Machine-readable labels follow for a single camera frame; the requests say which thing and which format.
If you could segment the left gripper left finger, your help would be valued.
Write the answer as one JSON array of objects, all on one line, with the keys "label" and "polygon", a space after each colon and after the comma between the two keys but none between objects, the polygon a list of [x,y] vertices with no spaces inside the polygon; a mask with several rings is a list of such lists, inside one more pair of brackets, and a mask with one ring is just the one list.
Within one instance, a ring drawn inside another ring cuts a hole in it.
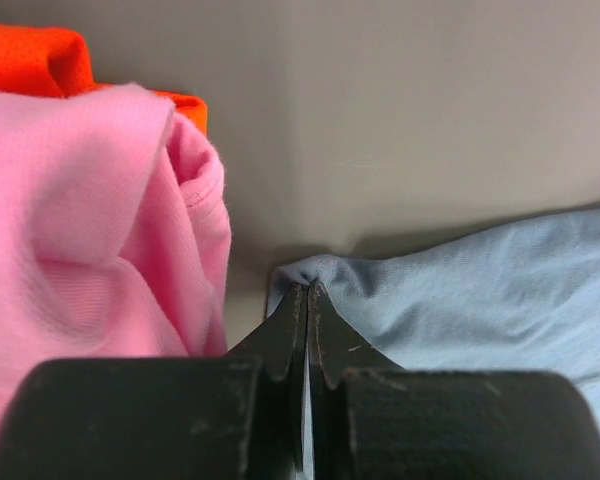
[{"label": "left gripper left finger", "polygon": [[221,357],[37,365],[0,422],[0,479],[294,478],[307,294],[291,286]]}]

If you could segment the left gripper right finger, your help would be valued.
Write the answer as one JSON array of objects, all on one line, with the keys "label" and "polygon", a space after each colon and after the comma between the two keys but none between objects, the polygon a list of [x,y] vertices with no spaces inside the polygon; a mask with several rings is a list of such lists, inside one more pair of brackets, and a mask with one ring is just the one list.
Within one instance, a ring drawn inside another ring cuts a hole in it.
[{"label": "left gripper right finger", "polygon": [[558,374],[404,369],[319,282],[307,355],[318,479],[600,479],[600,431]]}]

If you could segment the slate blue t shirt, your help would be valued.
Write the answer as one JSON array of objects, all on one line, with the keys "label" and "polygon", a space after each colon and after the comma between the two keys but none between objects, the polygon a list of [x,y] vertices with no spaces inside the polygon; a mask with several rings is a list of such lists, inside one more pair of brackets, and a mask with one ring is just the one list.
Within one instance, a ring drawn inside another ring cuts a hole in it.
[{"label": "slate blue t shirt", "polygon": [[290,285],[313,281],[397,364],[555,371],[582,391],[600,425],[600,209],[386,260],[310,257],[275,269],[268,309]]}]

